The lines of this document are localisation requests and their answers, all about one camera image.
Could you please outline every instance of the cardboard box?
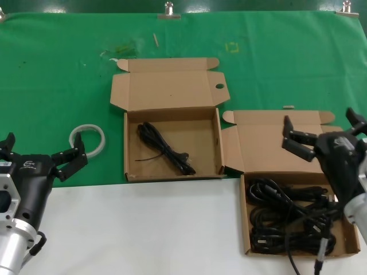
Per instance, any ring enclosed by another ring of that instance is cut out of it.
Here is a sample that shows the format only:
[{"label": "cardboard box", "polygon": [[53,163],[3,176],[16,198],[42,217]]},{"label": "cardboard box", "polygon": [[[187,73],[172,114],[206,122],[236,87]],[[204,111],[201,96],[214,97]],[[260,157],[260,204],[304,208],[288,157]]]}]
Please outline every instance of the cardboard box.
[{"label": "cardboard box", "polygon": [[[119,60],[111,103],[124,114],[124,173],[128,181],[220,178],[224,154],[216,105],[229,99],[224,74],[211,72],[216,58]],[[185,176],[142,142],[138,125],[149,122],[170,147],[189,154],[196,174]]]},{"label": "cardboard box", "polygon": [[[294,188],[322,186],[333,191],[326,180],[317,159],[311,163],[282,148],[284,116],[289,115],[297,131],[315,134],[340,131],[339,127],[324,125],[334,120],[331,112],[319,111],[226,111],[223,119],[236,124],[222,130],[226,167],[241,171],[240,200],[245,253],[259,256],[251,250],[249,234],[252,225],[249,214],[254,208],[246,201],[245,189],[252,178],[270,178],[276,183]],[[360,251],[357,229],[345,217],[334,222],[332,233],[337,244],[329,257],[351,256]],[[314,257],[304,252],[292,252],[295,256]]]}]

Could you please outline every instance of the green backdrop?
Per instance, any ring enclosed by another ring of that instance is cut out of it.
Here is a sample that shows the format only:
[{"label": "green backdrop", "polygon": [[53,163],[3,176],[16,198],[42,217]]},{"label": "green backdrop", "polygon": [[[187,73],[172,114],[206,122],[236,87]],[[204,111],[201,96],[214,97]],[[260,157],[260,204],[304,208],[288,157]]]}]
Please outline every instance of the green backdrop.
[{"label": "green backdrop", "polygon": [[[157,36],[156,46],[153,33]],[[367,40],[356,18],[326,11],[183,14],[15,14],[0,24],[0,139],[14,151],[69,148],[80,124],[97,124],[104,151],[56,187],[124,183],[123,112],[110,105],[110,58],[218,57],[228,109],[331,110],[367,115]],[[83,134],[87,151],[97,133]]]}]

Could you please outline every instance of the box lid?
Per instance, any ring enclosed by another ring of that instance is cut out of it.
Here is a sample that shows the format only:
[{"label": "box lid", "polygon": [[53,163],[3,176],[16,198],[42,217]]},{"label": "box lid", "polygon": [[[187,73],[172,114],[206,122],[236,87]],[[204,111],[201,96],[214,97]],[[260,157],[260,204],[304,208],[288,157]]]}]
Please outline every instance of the box lid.
[{"label": "box lid", "polygon": [[235,126],[222,130],[225,166],[241,172],[322,173],[316,159],[309,163],[282,148],[285,115],[297,131],[341,131],[340,127],[323,125],[334,120],[331,112],[226,111],[223,119]]},{"label": "box lid", "polygon": [[216,106],[229,100],[217,58],[121,59],[111,103],[127,111]]}]

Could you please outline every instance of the white table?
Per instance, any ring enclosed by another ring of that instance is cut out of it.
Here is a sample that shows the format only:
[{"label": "white table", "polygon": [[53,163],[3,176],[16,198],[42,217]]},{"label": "white table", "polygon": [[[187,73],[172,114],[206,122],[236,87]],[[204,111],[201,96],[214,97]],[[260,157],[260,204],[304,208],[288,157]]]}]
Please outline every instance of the white table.
[{"label": "white table", "polygon": [[[286,257],[244,255],[238,187],[226,179],[53,189],[40,227],[48,241],[21,274],[294,274]],[[366,274],[361,246],[321,274]],[[313,261],[296,264],[313,274]]]}]

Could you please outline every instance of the coiled black cable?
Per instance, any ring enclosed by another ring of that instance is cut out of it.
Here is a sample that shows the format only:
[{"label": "coiled black cable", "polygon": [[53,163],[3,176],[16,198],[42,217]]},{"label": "coiled black cable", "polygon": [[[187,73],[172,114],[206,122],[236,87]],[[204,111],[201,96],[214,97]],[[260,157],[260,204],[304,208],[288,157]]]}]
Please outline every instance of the coiled black cable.
[{"label": "coiled black cable", "polygon": [[[311,215],[335,207],[335,203],[329,202],[327,191],[319,186],[281,188],[270,179],[251,180],[247,188],[247,199],[249,203],[257,206],[249,217],[253,226],[250,233],[252,250],[263,254],[287,252],[292,265],[294,265],[291,257],[293,250],[317,254],[321,238],[325,237],[322,233],[330,231],[331,220],[339,217],[328,214],[316,217]],[[295,201],[311,203],[302,206]],[[310,217],[304,219],[303,230],[286,233],[289,223],[307,216]],[[333,251],[335,244],[335,236],[329,234],[326,255]]]},{"label": "coiled black cable", "polygon": [[188,153],[176,153],[172,148],[166,143],[158,130],[148,122],[138,125],[138,134],[140,139],[148,146],[155,148],[161,152],[161,155],[165,155],[172,163],[175,165],[183,175],[194,175],[196,172],[194,168],[187,163],[189,154]]}]

